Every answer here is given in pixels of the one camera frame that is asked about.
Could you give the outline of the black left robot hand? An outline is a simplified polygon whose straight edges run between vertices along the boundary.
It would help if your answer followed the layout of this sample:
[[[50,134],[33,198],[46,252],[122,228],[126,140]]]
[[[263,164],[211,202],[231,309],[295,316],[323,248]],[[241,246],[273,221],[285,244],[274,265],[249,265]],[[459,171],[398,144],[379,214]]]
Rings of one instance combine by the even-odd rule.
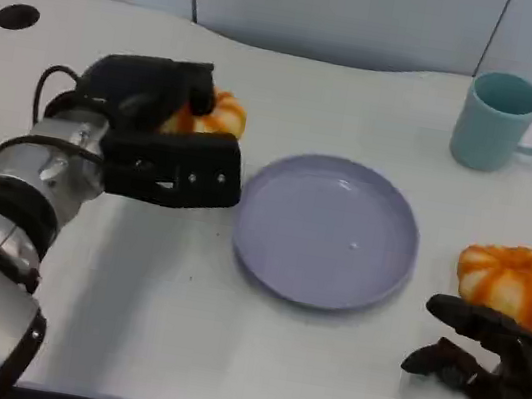
[[[151,133],[185,106],[196,116],[211,113],[213,71],[211,63],[115,54],[91,65],[76,87],[100,104],[118,128]]]

